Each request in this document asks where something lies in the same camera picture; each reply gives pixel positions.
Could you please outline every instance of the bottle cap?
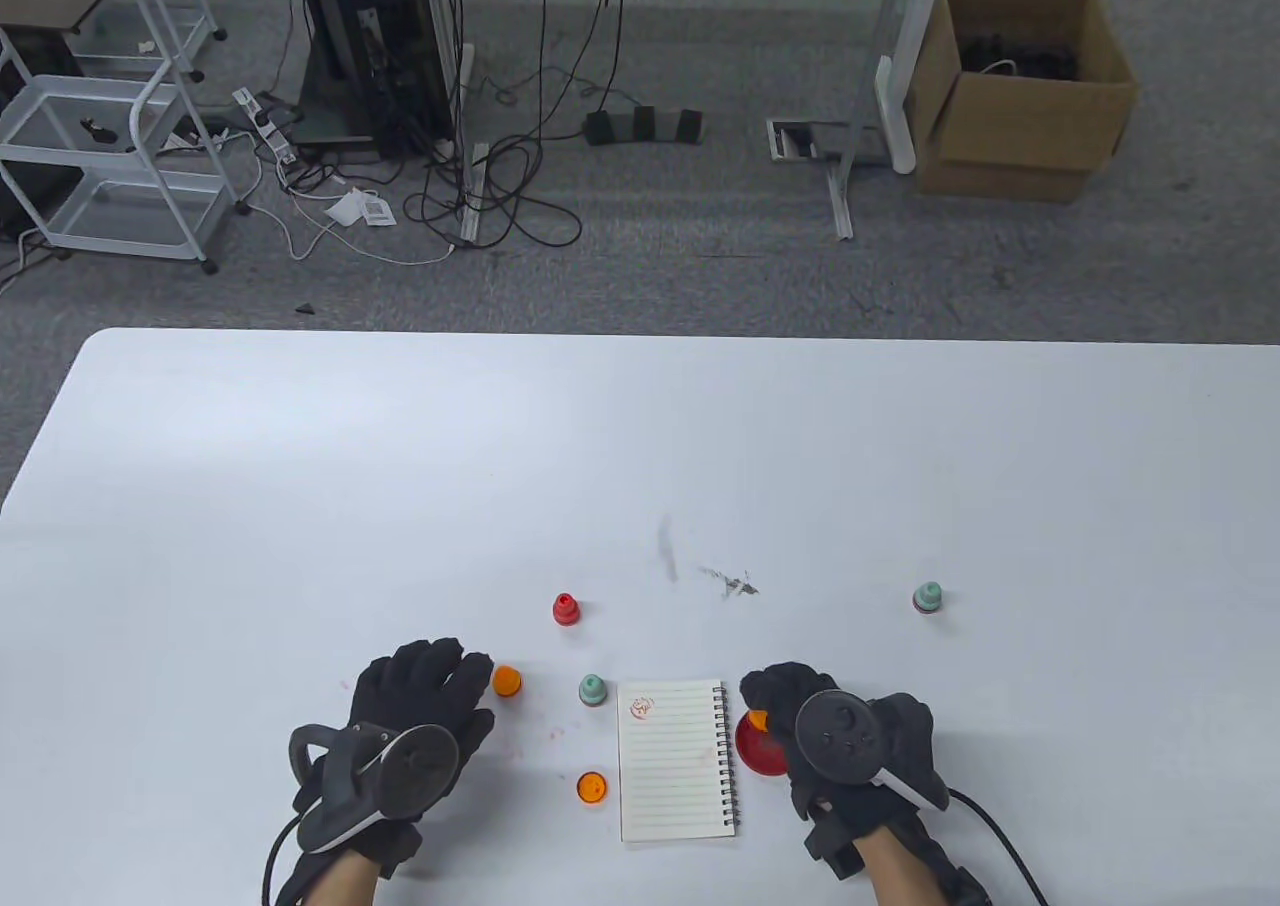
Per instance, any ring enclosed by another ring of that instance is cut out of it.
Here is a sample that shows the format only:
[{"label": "bottle cap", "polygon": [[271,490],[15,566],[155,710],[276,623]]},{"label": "bottle cap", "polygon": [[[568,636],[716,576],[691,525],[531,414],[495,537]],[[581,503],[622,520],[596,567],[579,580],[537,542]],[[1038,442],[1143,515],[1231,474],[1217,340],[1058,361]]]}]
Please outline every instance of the bottle cap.
[{"label": "bottle cap", "polygon": [[512,667],[498,667],[493,671],[493,691],[502,697],[515,696],[520,687],[525,686],[518,669]]},{"label": "bottle cap", "polygon": [[602,802],[609,793],[609,783],[600,773],[582,773],[577,778],[577,799],[589,806]]},{"label": "bottle cap", "polygon": [[572,599],[567,592],[562,592],[557,596],[556,603],[552,604],[552,614],[561,626],[572,626],[572,623],[582,618],[582,609],[577,605],[576,599]]},{"label": "bottle cap", "polygon": [[577,697],[589,706],[599,706],[608,695],[609,687],[604,686],[604,680],[595,673],[588,673],[577,685]]},{"label": "bottle cap", "polygon": [[922,613],[937,613],[942,608],[942,587],[937,582],[927,582],[911,596],[911,605]]},{"label": "bottle cap", "polygon": [[760,775],[782,775],[787,772],[787,755],[777,740],[756,729],[748,717],[737,720],[733,745],[748,769]]}]

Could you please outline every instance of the black computer tower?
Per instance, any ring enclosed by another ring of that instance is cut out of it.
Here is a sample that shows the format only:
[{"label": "black computer tower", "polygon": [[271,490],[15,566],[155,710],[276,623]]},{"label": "black computer tower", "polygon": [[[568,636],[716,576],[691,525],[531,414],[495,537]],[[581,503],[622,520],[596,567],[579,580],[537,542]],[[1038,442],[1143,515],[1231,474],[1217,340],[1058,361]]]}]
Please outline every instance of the black computer tower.
[{"label": "black computer tower", "polygon": [[[349,125],[367,125],[358,132],[383,156],[429,152],[433,142],[453,138],[456,79],[445,77],[430,0],[307,0],[307,6],[315,22],[308,87],[330,101],[349,97],[353,102],[334,111]],[[444,61],[453,61],[452,52]],[[324,82],[314,82],[316,70]]]}]

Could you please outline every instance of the red cap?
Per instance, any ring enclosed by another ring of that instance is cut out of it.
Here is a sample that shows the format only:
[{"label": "red cap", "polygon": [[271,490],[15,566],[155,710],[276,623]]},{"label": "red cap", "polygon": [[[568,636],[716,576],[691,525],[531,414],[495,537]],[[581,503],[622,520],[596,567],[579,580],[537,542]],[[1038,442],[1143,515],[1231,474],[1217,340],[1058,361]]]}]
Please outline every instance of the red cap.
[{"label": "red cap", "polygon": [[782,775],[787,772],[787,754],[778,746],[777,740],[756,729],[745,715],[737,720],[733,742],[737,745],[737,755],[748,769],[760,775]]},{"label": "red cap", "polygon": [[572,626],[572,623],[582,618],[582,609],[577,605],[576,599],[572,599],[567,592],[562,592],[557,596],[556,603],[552,604],[552,614],[561,626]]}]

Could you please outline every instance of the teal bottle cap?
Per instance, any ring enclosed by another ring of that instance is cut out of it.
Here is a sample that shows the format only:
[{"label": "teal bottle cap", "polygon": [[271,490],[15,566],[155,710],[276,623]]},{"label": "teal bottle cap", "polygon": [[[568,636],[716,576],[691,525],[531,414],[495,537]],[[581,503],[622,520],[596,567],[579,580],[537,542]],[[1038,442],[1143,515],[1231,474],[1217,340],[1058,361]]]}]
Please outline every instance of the teal bottle cap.
[{"label": "teal bottle cap", "polygon": [[595,673],[588,673],[577,685],[577,697],[589,706],[599,706],[609,695],[609,687]]},{"label": "teal bottle cap", "polygon": [[922,613],[936,613],[942,607],[942,587],[937,582],[927,582],[911,596],[911,604]]}]

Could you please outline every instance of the controller cable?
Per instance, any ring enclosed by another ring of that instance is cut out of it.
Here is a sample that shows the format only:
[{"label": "controller cable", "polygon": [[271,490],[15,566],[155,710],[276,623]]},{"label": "controller cable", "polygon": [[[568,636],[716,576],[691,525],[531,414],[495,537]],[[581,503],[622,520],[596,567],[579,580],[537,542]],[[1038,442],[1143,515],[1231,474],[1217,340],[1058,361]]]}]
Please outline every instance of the controller cable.
[{"label": "controller cable", "polygon": [[[991,829],[992,833],[995,833],[997,839],[1000,839],[1000,845],[1005,847],[1005,852],[1009,854],[1009,857],[1014,861],[1014,865],[1018,866],[1019,873],[1023,874],[1023,879],[1027,880],[1027,886],[1032,891],[1032,896],[1036,897],[1036,902],[1039,906],[1048,906],[1048,901],[1044,898],[1044,893],[1041,892],[1039,884],[1036,882],[1036,878],[1032,875],[1032,871],[1027,868],[1027,864],[1023,861],[1023,857],[1018,855],[1018,850],[1014,848],[1014,845],[1012,842],[1010,842],[1010,838],[1005,836],[1005,829],[1001,829],[1000,825],[996,823],[996,820],[991,818],[991,814],[988,814],[987,810],[979,806],[975,800],[964,795],[964,792],[950,788],[947,790],[947,792],[951,793],[951,799],[959,800],[963,805],[969,806],[969,809],[978,815],[978,819],[980,819],[983,823],[987,824],[987,828]],[[276,856],[280,855],[280,847],[284,846],[284,841],[288,838],[289,833],[292,833],[293,828],[297,827],[297,824],[301,822],[302,822],[302,814],[296,815],[285,824],[284,829],[280,830],[280,834],[275,837],[275,842],[271,843],[271,851],[269,852],[269,855],[266,855],[266,869],[262,871],[261,906],[271,906],[271,873],[275,871],[275,859]]]},{"label": "controller cable", "polygon": [[996,838],[1000,839],[1000,845],[1005,847],[1005,852],[1009,854],[1009,857],[1014,861],[1014,865],[1018,866],[1019,873],[1023,874],[1023,879],[1027,880],[1027,886],[1028,888],[1030,888],[1032,896],[1036,897],[1036,902],[1039,903],[1039,906],[1048,906],[1048,902],[1044,900],[1044,893],[1041,892],[1041,888],[1036,883],[1036,878],[1032,875],[1032,871],[1027,869],[1027,864],[1023,861],[1023,857],[1018,855],[1018,850],[1014,848],[1014,845],[1009,841],[1009,837],[1005,836],[1005,829],[1001,829],[996,824],[996,820],[991,818],[991,814],[988,814],[987,810],[979,806],[977,801],[965,796],[964,792],[951,788],[948,788],[947,792],[951,793],[951,799],[959,800],[965,806],[969,806],[969,809],[972,809],[974,814],[978,814],[978,819],[986,823],[987,828],[991,829],[992,833],[996,833]]}]

